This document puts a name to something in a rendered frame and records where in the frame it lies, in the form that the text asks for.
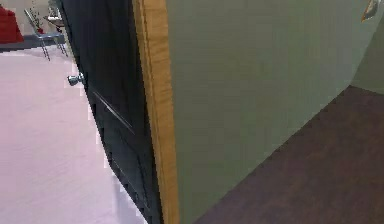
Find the orange framed wall picture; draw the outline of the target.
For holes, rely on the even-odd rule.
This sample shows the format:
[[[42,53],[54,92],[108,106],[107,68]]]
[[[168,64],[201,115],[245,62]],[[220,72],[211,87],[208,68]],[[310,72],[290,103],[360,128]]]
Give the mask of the orange framed wall picture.
[[[382,0],[368,0],[368,4],[362,14],[361,21],[372,19],[379,10]]]

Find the red sofa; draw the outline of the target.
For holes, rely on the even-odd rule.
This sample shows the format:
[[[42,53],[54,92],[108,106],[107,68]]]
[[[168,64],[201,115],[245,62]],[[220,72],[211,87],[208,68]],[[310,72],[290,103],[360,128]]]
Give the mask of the red sofa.
[[[0,44],[23,42],[24,38],[13,11],[0,4]]]

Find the silver round door knob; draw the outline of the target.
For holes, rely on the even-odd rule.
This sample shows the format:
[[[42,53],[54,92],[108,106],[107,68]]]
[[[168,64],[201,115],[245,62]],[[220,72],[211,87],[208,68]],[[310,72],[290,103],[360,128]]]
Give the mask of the silver round door knob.
[[[84,75],[83,74],[79,74],[77,76],[75,76],[75,75],[68,76],[67,77],[67,81],[68,81],[70,86],[75,86],[78,83],[84,83]]]

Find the grey metal chair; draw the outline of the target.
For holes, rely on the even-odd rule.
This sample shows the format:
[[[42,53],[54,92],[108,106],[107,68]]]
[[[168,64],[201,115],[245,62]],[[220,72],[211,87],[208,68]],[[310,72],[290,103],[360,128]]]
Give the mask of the grey metal chair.
[[[64,47],[63,43],[59,42],[59,39],[63,37],[63,34],[61,32],[49,32],[45,33],[44,31],[40,30],[39,23],[36,18],[33,17],[31,14],[31,11],[28,9],[24,10],[24,14],[27,17],[28,22],[30,23],[32,29],[34,30],[34,35],[39,41],[40,47],[42,48],[42,51],[44,53],[44,56],[50,60],[50,56],[47,50],[47,45],[45,44],[48,40],[53,40],[56,46],[61,50],[61,52],[67,56],[67,51]]]

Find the wooden door frame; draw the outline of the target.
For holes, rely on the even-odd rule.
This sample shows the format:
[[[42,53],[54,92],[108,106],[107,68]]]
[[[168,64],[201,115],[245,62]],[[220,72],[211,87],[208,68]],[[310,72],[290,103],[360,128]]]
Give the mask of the wooden door frame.
[[[166,0],[133,0],[164,224],[181,224]]]

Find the black room door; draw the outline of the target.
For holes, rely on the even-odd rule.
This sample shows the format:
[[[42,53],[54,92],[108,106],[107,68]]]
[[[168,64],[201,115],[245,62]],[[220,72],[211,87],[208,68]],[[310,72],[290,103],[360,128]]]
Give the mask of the black room door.
[[[56,0],[107,161],[148,224],[164,224],[133,0]]]

